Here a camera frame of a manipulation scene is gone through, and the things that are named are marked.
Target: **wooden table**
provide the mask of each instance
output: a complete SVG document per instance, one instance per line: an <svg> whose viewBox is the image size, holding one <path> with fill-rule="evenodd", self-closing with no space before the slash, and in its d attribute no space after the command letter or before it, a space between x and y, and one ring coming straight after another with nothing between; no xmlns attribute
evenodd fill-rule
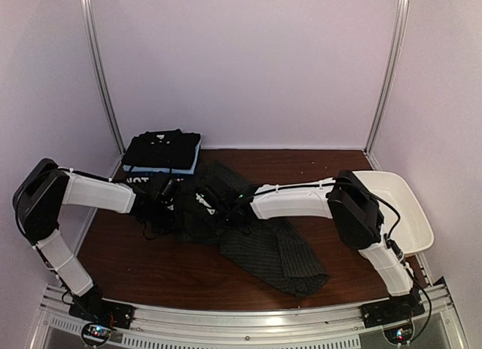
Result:
<svg viewBox="0 0 482 349"><path fill-rule="evenodd" d="M289 184L334 176L341 169L369 170L358 151L202 151L254 183ZM330 275L316 294L280 292L221 256L216 246L179 243L171 236L147 241L133 217L99 210L78 258L106 298L144 305L203 310L313 308L387 297L368 260L344 246L332 220L290 219ZM421 276L416 260L410 260Z"/></svg>

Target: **metal frame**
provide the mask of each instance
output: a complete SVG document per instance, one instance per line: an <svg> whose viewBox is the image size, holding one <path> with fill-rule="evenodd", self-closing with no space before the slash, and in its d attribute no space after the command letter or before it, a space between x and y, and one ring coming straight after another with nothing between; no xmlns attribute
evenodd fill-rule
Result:
<svg viewBox="0 0 482 349"><path fill-rule="evenodd" d="M94 72L96 74L97 85L99 87L102 104L104 105L105 116L114 136L117 153L122 156L126 151L124 141L122 140L121 130L115 117L114 108L112 107L111 96L108 92L107 81L105 80L104 67L100 56L99 41L96 34L96 24L93 16L91 0L81 0L82 12L84 14L85 27L87 29L87 38L89 40L90 52L92 55Z"/></svg>
<svg viewBox="0 0 482 349"><path fill-rule="evenodd" d="M69 306L61 301L65 290L49 286L41 302L38 324L29 340L31 349L44 346L50 327L80 332L83 321L70 317ZM434 314L444 315L444 325L452 348L467 348L462 327L445 285L427 289ZM331 342L350 342L357 348L358 335L380 330L365 329L359 307L366 302L325 308L280 311L192 311L133 305L130 330L119 329L111 344L120 347L202 347L204 349L268 349L298 347L309 349Z"/></svg>
<svg viewBox="0 0 482 349"><path fill-rule="evenodd" d="M377 110L375 111L374 121L371 125L370 134L365 146L365 154L371 155L377 138L380 124L385 113L386 104L389 99L390 90L392 89L393 80L395 78L395 68L397 66L398 57L400 55L401 46L404 40L405 29L407 26L408 8L410 0L398 0L397 13L395 15L395 26L393 29L392 45L390 47L389 60L386 65L385 77L383 79L382 90L378 99Z"/></svg>

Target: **white tray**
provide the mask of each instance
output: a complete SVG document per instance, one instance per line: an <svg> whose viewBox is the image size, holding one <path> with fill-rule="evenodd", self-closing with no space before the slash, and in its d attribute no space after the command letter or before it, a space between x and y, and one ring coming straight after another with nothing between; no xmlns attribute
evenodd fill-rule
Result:
<svg viewBox="0 0 482 349"><path fill-rule="evenodd" d="M400 213L401 221L393 231L392 239L406 256L427 250L434 243L432 227L410 186L400 176L389 172L370 170L354 174L374 194L387 201ZM384 204L380 210L385 216L382 232L388 233L397 216Z"/></svg>

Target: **striped dark cloth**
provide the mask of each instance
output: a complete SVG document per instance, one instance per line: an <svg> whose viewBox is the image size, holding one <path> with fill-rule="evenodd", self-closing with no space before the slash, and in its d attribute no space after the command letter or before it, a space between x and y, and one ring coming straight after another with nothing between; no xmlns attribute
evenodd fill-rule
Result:
<svg viewBox="0 0 482 349"><path fill-rule="evenodd" d="M194 198L194 189L213 176L238 190L250 185L246 178L219 162L200 167L192 179L183 182L175 199L181 223L179 240L219 243L220 254L263 282L297 297L313 294L328 282L315 253L287 219L256 220L215 234L209 217L206 223L200 216L206 209L198 207Z"/></svg>

